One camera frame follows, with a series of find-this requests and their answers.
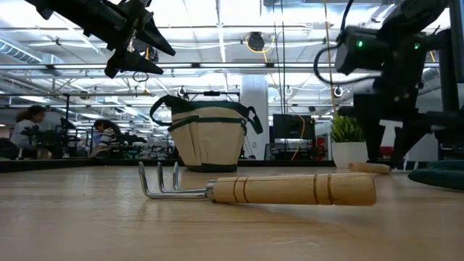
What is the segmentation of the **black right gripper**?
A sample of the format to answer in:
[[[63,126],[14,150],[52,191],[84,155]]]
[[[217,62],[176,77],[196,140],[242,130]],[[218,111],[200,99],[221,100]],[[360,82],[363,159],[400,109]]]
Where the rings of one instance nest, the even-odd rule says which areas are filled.
[[[380,120],[403,123],[401,128],[395,128],[392,167],[397,167],[412,147],[431,132],[429,113],[420,112],[416,107],[422,87],[421,74],[383,74],[375,78],[371,88],[354,94],[352,117],[362,129],[369,162],[377,162],[379,158],[386,128],[379,124]]]

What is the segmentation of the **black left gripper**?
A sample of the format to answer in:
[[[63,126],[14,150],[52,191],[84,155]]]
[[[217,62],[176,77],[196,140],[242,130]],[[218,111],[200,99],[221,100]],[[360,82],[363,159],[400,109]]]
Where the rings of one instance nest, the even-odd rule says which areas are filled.
[[[116,52],[107,61],[104,73],[109,78],[123,71],[163,74],[159,68],[139,53],[129,52],[129,43],[137,38],[160,51],[175,56],[176,51],[160,33],[146,10],[151,0],[43,0],[43,18],[57,13],[83,29],[87,37],[96,36]]]

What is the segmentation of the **wooden handled hand rake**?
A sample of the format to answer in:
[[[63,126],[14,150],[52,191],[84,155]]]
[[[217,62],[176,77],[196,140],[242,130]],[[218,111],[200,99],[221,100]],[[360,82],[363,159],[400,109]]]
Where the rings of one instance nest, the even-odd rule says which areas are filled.
[[[174,165],[173,189],[164,185],[162,165],[157,165],[158,191],[148,187],[145,167],[138,164],[144,195],[149,199],[208,199],[221,204],[299,204],[335,206],[373,206],[374,180],[364,173],[318,175],[274,175],[218,178],[202,189],[178,188],[179,166]]]
[[[388,165],[367,163],[367,162],[350,162],[348,168],[353,172],[390,174],[391,168]]]

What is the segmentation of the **green handled pruning shears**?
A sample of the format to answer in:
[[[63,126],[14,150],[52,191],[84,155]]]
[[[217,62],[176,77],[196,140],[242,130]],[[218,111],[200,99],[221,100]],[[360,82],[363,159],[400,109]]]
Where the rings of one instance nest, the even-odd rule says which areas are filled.
[[[430,162],[427,167],[412,171],[408,178],[430,186],[464,191],[464,159]]]

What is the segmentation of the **cream green canvas gardening bag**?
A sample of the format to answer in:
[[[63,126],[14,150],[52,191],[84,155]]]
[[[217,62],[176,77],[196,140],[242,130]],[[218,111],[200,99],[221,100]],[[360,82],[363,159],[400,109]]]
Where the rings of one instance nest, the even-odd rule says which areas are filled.
[[[166,126],[184,165],[200,173],[235,172],[250,124],[263,132],[254,107],[235,101],[159,98],[150,109],[154,123]]]

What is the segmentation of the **green plant in white pot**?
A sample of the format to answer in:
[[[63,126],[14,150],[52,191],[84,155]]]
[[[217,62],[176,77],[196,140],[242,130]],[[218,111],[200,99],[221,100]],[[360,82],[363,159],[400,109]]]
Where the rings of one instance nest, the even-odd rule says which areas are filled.
[[[337,168],[349,163],[364,163],[368,150],[362,128],[356,119],[336,113],[331,122],[332,157]]]

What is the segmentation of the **person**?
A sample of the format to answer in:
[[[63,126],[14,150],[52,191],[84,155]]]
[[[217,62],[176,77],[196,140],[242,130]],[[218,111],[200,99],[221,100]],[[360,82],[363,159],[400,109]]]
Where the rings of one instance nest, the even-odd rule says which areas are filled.
[[[45,108],[40,105],[28,107],[25,111],[20,112],[16,117],[16,124],[13,128],[10,141],[22,151],[22,156],[25,158],[35,159],[37,157],[37,149],[30,141],[29,136],[22,134],[27,128],[36,127],[45,119]]]
[[[117,124],[107,119],[96,120],[94,127],[100,134],[100,138],[90,157],[108,158],[120,147],[120,128]]]

